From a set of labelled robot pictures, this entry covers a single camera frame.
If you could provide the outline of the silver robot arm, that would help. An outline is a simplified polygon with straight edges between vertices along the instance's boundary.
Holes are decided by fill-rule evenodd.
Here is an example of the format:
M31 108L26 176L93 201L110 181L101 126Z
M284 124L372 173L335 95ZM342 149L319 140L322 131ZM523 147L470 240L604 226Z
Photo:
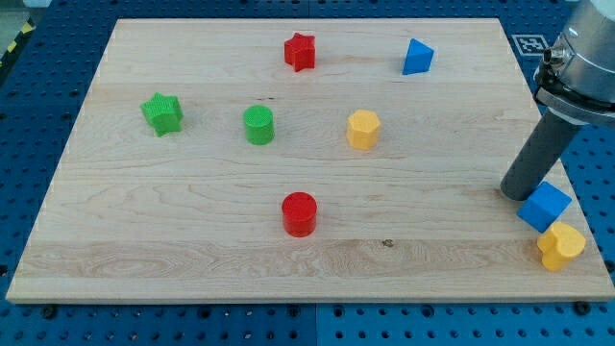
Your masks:
M575 124L614 127L614 0L577 2L534 73L534 99Z

